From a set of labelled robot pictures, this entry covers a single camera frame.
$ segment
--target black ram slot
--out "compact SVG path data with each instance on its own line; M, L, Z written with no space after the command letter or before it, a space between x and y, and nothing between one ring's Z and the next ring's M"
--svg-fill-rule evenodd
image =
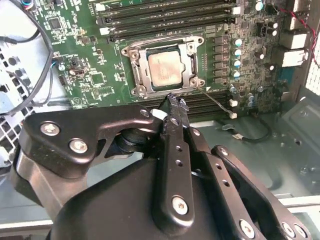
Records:
M156 14L156 13L162 13L163 11L172 11L172 10L181 10L184 8L189 7L201 7L203 5L207 4L214 4L219 5L225 3L224 0L196 0L192 2L188 2L188 0L175 0L175 1L168 1L163 2L159 4L150 4L148 6L141 7L139 5L133 5L126 11L119 10L119 11L111 11L109 12L105 17L109 18L110 20L119 20L123 18L129 18L129 17L136 17L137 13L140 14Z
M106 22L103 19L98 19L97 23L102 23L106 27L114 27L114 28L128 28L134 27L138 25L143 25L145 23L152 24L158 22L166 22L166 21L173 21L173 20L181 20L187 17L199 17L203 15L218 15L227 13L230 11L229 7L220 7L220 8L212 8L212 4L206 5L205 8L199 7L187 7L183 8L179 11L165 11L158 14L147 14L147 15L140 15L139 19L136 17L128 17L116 21Z
M147 29L134 29L134 31L122 31L122 32L118 31L113 34L110 34L109 40L111 42L115 42L117 40L124 40L126 38L132 38L135 36L141 37L144 35L150 35L150 34L161 33L161 32L177 31L177 30L183 30L183 29L189 29L189 28L195 28L195 27L206 27L206 26L216 25L216 24L229 24L234 22L235 22L235 19L229 16L219 17L214 19L199 20L199 21L193 18L193 21L191 19L191 21L187 21L183 23L167 22L165 26L161 26L159 24L158 26L150 26L150 28L147 28Z

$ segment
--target green circuit board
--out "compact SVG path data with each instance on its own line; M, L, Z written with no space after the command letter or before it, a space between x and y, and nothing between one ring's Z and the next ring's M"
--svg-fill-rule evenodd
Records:
M139 95L138 89L144 88L144 83L135 76L132 58L124 54L135 43L150 41L153 47L162 46L157 49L157 54L166 53L164 58L157 55L154 61L167 61L168 64L169 56L173 56L169 55L170 51L178 51L182 58L182 48L175 45L181 40L177 39L192 36L199 37L199 42L195 43L199 46L196 54L187 56L187 61L192 64L189 79L191 76L198 79L198 87L219 98L228 108L230 85L234 85L239 101L238 115L246 115L250 109L262 113L277 111L283 87L283 83L277 81L277 67L272 71L268 67L278 36L257 36L257 23L278 22L281 29L282 20L263 10L256 11L255 2L36 0L33 14L52 41L59 79L74 109L137 102L151 106L163 99L166 91L179 89L176 94L191 99L191 102L196 101L195 108L208 105L201 110L202 113L218 111L213 102L195 87L191 88L191 82L186 88L181 84L162 85L165 75L156 76L157 80L154 77L153 82L150 80L151 91L156 94ZM161 38L167 39L166 42L160 41ZM236 39L242 40L241 46L234 45ZM241 50L241 55L236 56L235 50ZM149 60L153 52L146 51ZM265 58L257 58L257 52L264 53ZM233 65L236 60L241 62L240 68ZM177 63L171 61L169 65L176 66ZM175 69L168 74L173 76L173 71L176 73ZM255 98L251 105L248 95Z

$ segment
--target chip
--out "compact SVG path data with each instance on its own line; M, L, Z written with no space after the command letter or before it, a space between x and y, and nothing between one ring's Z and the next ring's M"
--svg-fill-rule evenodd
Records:
M183 64L177 51L160 52L148 57L154 87L164 87L182 82Z
M243 23L241 23L242 29L247 29L248 27L249 27L249 23L247 21L244 21Z
M249 60L248 59L243 60L242 61L242 66L247 66L247 65L249 65Z
M59 18L51 18L49 19L49 25L51 26L52 29L60 29L61 28L61 24L59 21Z

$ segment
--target metal screw head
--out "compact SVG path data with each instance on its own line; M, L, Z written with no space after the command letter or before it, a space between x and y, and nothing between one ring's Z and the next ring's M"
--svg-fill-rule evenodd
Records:
M225 150L224 148L220 148L220 151L222 152L223 155L228 156L228 152L227 150Z
M69 143L69 147L77 154L83 154L88 150L87 144L81 139L74 139Z
M299 225L295 224L294 228L302 237L304 237L304 238L308 237L305 230L303 230L302 227L300 227Z
M180 215L186 215L188 212L188 205L181 197L175 196L172 199L173 209Z
M308 115L308 113L306 111L301 111L300 112L300 116L301 117L306 117Z
M255 231L253 227L246 220L240 220L240 228L248 238L250 239L255 238Z
M197 129L193 129L193 133L195 134L195 135L197 135L197 136L200 136L200 132L197 130Z
M150 114L149 114L149 112L147 110L141 109L140 113L141 113L142 116L145 116L146 118L150 117Z
M53 123L44 123L41 125L40 130L42 133L48 136L55 136L60 133L60 128Z
M190 81L189 81L189 85L191 87L195 87L197 85L197 81L194 78L191 78Z
M289 237L294 238L296 236L295 231L289 226L288 223L283 222L282 226L283 226L284 231L286 232L286 234L289 235Z

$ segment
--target ram slot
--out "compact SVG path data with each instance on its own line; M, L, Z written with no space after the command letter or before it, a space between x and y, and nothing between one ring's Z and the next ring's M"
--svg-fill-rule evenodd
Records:
M200 7L206 4L223 4L226 3L225 0L174 0L166 1L158 4L148 4L148 5L133 5L126 8L121 8L117 11L106 12L103 17L109 18L110 20L122 19L128 17L135 17L137 13L152 14L161 13L168 10L180 10L182 8L188 7Z
M130 26L138 26L143 25L144 23L157 23L157 22L166 22L166 21L172 21L172 20L179 20L182 18L187 17L198 17L202 15L208 15L208 14L223 14L230 11L230 7L222 7L221 5L216 4L206 4L202 7L187 7L182 8L179 10L170 10L170 11L164 11L161 13L153 13L153 14L144 14L139 15L138 17L127 17L115 21L111 21L109 23L106 23L106 21L101 20L100 22L103 26L106 27L113 27L115 29L121 28L121 27L130 27Z
M144 36L155 33L178 31L196 27L206 27L216 24L229 24L234 23L235 18L230 17L228 14L221 14L220 16L204 15L202 17L194 18L189 17L176 21L168 21L159 24L146 24L144 26L135 27L131 29L117 29L109 34L109 40L122 41L127 38L135 36Z

